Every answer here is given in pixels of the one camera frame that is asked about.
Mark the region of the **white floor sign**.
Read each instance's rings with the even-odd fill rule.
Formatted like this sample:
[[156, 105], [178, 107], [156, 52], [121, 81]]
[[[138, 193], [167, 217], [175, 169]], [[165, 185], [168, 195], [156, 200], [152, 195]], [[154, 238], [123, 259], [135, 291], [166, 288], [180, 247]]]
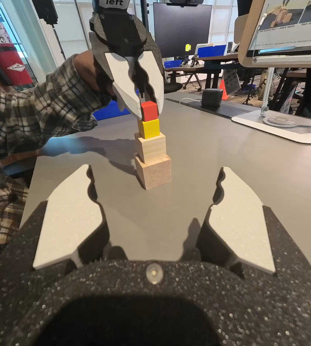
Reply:
[[241, 89], [240, 80], [235, 69], [223, 70], [223, 80], [227, 95], [231, 95]]

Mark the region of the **red wooden cube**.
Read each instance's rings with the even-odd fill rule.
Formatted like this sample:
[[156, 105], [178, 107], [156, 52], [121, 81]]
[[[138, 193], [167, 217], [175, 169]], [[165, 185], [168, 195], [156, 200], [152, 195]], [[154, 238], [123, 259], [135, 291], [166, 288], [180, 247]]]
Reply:
[[145, 101], [141, 103], [142, 111], [142, 121], [148, 122], [158, 119], [158, 107], [157, 104], [153, 101]]

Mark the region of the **large natural wooden cube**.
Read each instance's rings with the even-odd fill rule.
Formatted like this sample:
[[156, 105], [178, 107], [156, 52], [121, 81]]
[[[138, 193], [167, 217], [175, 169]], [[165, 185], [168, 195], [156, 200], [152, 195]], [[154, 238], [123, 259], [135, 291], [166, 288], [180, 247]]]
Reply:
[[171, 182], [171, 158], [163, 159], [145, 164], [139, 155], [134, 157], [136, 174], [145, 190]]

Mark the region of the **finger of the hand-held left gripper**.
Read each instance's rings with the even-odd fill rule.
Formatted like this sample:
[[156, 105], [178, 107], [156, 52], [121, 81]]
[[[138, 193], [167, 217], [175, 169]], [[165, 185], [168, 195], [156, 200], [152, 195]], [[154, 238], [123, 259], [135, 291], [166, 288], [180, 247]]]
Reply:
[[136, 62], [142, 56], [141, 54], [138, 58], [122, 57], [116, 53], [105, 53], [119, 110], [127, 109], [138, 120], [142, 120], [141, 102], [131, 76], [135, 71]]
[[158, 115], [162, 113], [164, 102], [163, 72], [159, 69], [156, 59], [151, 51], [144, 51], [137, 59], [142, 71], [145, 92], [149, 99], [157, 104]]

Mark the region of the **background office desk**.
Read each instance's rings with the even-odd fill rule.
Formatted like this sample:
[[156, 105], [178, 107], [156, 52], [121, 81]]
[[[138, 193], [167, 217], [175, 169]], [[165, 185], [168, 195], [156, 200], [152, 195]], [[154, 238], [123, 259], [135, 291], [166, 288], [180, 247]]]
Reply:
[[184, 76], [186, 74], [206, 74], [205, 81], [205, 89], [208, 88], [217, 88], [218, 87], [218, 79], [219, 74], [222, 70], [240, 70], [244, 67], [239, 63], [238, 54], [226, 54], [223, 56], [216, 57], [206, 57], [206, 58], [195, 58], [195, 61], [203, 61], [203, 65], [194, 65], [193, 67], [189, 65], [181, 66], [178, 68], [164, 68], [164, 71], [178, 71], [180, 76]]

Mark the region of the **small natural wooden cube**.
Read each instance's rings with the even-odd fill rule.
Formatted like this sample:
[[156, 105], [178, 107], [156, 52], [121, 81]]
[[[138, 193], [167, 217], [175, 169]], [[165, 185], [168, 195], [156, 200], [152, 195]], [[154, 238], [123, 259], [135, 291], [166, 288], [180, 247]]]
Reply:
[[136, 152], [144, 164], [149, 164], [167, 157], [166, 136], [160, 132], [158, 136], [144, 139], [138, 132], [134, 133]]

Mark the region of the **black computer monitor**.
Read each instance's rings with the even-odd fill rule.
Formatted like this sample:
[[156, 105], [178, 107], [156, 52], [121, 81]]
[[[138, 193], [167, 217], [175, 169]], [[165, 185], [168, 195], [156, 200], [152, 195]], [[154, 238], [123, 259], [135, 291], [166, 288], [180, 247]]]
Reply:
[[211, 5], [177, 6], [153, 3], [154, 40], [162, 58], [194, 55], [209, 41]]

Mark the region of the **tablet in beige case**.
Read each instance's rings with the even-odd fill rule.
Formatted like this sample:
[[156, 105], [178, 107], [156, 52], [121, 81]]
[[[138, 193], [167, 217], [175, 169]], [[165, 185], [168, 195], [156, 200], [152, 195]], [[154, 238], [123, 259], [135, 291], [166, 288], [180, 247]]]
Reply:
[[254, 0], [241, 34], [244, 67], [311, 68], [311, 0]]

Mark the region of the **person's left hand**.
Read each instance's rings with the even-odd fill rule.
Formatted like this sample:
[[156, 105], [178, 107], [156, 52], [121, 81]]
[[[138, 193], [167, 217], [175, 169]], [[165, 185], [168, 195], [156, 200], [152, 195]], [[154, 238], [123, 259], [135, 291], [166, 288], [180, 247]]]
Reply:
[[109, 99], [117, 101], [112, 80], [104, 70], [100, 69], [101, 66], [94, 57], [92, 50], [76, 55], [73, 62], [77, 73], [94, 94], [107, 96]]

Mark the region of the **person's left forearm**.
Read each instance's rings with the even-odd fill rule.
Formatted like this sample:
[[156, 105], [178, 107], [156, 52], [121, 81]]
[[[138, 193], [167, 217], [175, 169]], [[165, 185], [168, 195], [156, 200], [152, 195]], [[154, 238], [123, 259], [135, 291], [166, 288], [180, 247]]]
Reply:
[[0, 159], [40, 149], [51, 137], [96, 127], [93, 113], [111, 100], [87, 87], [75, 69], [76, 55], [34, 88], [22, 92], [0, 90]]

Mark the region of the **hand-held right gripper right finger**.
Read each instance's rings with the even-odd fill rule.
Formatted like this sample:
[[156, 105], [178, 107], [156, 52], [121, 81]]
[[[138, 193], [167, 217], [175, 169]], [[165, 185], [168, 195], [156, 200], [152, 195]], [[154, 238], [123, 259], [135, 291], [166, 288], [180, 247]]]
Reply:
[[196, 241], [203, 262], [236, 274], [242, 265], [275, 274], [263, 207], [248, 184], [231, 168], [221, 167]]

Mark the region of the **black office chair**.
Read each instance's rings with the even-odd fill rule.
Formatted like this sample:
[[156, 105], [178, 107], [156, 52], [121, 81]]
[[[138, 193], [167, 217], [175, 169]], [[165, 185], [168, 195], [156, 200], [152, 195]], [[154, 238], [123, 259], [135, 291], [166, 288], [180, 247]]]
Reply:
[[178, 76], [180, 76], [178, 71], [165, 71], [164, 94], [177, 92], [183, 88], [182, 83], [176, 81]]

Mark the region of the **yellow wooden cube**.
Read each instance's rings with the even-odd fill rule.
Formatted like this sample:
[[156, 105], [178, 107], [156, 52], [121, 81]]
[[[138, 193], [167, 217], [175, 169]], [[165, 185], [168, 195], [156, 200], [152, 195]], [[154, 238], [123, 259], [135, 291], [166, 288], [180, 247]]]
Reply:
[[139, 134], [143, 139], [149, 139], [160, 135], [159, 119], [141, 121], [137, 119]]

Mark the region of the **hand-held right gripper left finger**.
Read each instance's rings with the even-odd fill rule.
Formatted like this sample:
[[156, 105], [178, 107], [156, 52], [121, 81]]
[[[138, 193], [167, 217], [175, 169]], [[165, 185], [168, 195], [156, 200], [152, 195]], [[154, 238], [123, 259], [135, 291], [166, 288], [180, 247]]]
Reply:
[[84, 164], [47, 198], [33, 268], [71, 260], [77, 268], [100, 259], [109, 242], [109, 228], [97, 201], [93, 171]]

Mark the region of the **red fire extinguisher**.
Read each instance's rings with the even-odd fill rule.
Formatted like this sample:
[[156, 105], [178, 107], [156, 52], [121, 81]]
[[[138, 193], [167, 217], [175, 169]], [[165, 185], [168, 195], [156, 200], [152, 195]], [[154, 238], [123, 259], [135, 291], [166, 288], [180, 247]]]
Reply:
[[0, 44], [0, 68], [7, 76], [9, 86], [33, 83], [13, 43]]

